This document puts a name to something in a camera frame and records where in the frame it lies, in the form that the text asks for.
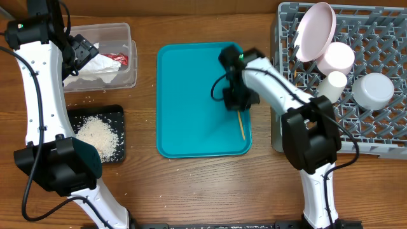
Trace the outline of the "white napkin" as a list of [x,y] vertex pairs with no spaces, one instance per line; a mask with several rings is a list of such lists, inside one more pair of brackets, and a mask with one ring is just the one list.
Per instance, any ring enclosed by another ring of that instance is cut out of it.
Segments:
[[102,80],[104,83],[110,83],[117,76],[120,67],[121,62],[105,55],[97,54],[79,70],[78,76],[68,76],[63,83],[65,86],[78,80]]

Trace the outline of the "wooden chopstick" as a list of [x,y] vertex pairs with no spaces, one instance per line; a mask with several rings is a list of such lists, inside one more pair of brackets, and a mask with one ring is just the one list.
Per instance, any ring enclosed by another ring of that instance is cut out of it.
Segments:
[[240,126],[240,131],[241,131],[241,134],[242,134],[242,138],[245,141],[245,130],[244,130],[244,126],[243,126],[243,123],[242,123],[242,117],[241,117],[240,111],[237,111],[237,116],[238,116],[238,122],[239,122],[239,126]]

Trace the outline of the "red snack wrapper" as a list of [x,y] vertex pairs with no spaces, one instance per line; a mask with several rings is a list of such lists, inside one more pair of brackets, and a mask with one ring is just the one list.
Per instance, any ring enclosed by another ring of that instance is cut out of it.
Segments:
[[103,56],[111,59],[113,61],[113,66],[121,67],[122,65],[127,66],[129,63],[128,55],[124,53],[103,53]]

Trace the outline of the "cream cup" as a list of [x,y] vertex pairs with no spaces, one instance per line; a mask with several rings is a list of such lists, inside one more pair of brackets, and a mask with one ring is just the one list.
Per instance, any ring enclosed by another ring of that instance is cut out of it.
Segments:
[[325,96],[334,104],[341,97],[346,85],[347,77],[339,71],[333,71],[318,85],[317,96]]

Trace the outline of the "large white plate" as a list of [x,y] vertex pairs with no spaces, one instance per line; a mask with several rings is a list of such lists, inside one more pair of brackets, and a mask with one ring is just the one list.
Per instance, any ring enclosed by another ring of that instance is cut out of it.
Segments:
[[303,16],[297,28],[294,47],[301,62],[318,59],[331,43],[336,29],[336,15],[328,3],[314,4]]

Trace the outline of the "small pink bowl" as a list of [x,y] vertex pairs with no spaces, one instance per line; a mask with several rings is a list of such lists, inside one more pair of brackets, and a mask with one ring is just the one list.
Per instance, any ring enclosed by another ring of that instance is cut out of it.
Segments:
[[355,53],[353,49],[342,42],[331,43],[316,60],[318,70],[326,76],[334,71],[347,75],[351,71],[354,62]]

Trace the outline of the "grey bowl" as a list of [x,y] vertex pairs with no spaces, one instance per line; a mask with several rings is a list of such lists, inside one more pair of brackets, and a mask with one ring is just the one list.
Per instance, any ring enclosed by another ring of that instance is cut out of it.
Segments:
[[369,73],[354,81],[353,98],[364,109],[383,109],[394,95],[394,84],[381,73]]

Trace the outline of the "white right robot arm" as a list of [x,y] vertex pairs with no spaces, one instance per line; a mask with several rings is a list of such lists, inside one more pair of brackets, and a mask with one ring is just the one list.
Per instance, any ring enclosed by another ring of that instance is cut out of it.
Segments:
[[340,133],[347,130],[335,120],[326,96],[314,97],[290,83],[259,50],[241,52],[230,45],[221,50],[228,87],[221,101],[230,111],[245,111],[264,98],[280,116],[283,152],[300,172],[305,207],[301,221],[287,228],[362,228],[360,221],[338,217],[333,194],[333,172],[352,165],[336,165]]

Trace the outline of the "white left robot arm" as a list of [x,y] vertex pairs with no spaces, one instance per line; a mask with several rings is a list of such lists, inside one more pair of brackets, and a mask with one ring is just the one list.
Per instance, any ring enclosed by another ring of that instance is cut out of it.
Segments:
[[98,228],[137,228],[102,180],[96,148],[76,138],[63,81],[98,54],[81,35],[72,36],[67,6],[58,0],[28,0],[29,17],[8,22],[4,51],[17,59],[25,92],[25,148],[14,152],[29,183],[77,203]]

